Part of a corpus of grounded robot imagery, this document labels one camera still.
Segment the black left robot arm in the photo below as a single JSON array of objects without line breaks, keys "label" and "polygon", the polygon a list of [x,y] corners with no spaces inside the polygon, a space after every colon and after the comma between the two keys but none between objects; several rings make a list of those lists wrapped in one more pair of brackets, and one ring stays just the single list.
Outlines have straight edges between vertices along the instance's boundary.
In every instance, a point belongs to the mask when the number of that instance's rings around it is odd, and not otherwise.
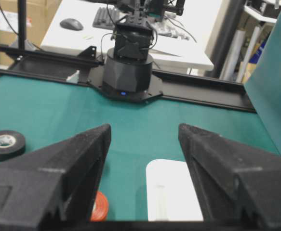
[{"label": "black left robot arm", "polygon": [[107,52],[103,83],[117,91],[138,93],[149,88],[153,58],[149,50],[153,29],[141,10],[115,22],[114,48]]}]

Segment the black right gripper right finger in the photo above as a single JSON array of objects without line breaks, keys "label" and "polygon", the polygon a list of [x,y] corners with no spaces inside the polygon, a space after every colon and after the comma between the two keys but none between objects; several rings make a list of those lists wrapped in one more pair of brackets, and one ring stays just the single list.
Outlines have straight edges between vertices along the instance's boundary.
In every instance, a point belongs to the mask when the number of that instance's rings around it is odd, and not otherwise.
[{"label": "black right gripper right finger", "polygon": [[188,124],[178,139],[205,221],[281,231],[281,156]]}]

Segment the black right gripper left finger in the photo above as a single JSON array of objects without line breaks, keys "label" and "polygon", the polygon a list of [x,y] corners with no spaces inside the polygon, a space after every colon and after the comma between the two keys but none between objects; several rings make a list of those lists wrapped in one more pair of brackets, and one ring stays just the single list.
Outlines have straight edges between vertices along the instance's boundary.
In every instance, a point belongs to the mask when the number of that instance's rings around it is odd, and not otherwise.
[{"label": "black right gripper left finger", "polygon": [[44,231],[90,221],[111,126],[0,163],[0,231]]}]

